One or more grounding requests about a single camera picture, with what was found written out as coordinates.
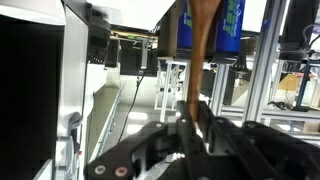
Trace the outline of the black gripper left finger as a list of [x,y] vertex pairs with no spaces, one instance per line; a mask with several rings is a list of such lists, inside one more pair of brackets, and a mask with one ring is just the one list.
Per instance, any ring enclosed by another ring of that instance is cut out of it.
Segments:
[[152,121],[85,166],[85,180],[134,180],[174,153],[176,160],[159,180],[197,178],[192,161],[196,143],[194,126],[185,101],[178,102],[181,116],[173,123]]

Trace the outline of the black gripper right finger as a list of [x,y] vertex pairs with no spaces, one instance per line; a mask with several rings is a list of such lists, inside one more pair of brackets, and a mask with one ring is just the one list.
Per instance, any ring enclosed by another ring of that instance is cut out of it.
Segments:
[[212,155],[233,156],[260,180],[320,180],[320,149],[255,121],[237,127],[198,106],[198,125]]

